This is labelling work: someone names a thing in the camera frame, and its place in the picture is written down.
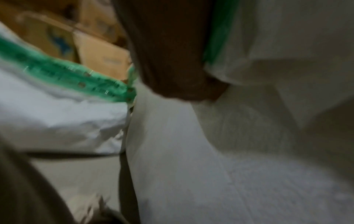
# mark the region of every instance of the brown cardboard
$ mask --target brown cardboard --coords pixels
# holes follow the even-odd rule
[[[24,12],[24,9],[8,3],[0,1],[0,22],[14,31],[18,36],[23,36],[24,27],[19,22],[19,15]]]
[[[125,38],[110,0],[81,0],[78,26],[111,43]]]
[[[129,51],[96,37],[75,32],[80,61],[86,67],[109,77],[126,80],[130,65]]]
[[[73,27],[36,13],[26,13],[24,25],[25,41],[50,56],[79,62],[72,34]]]

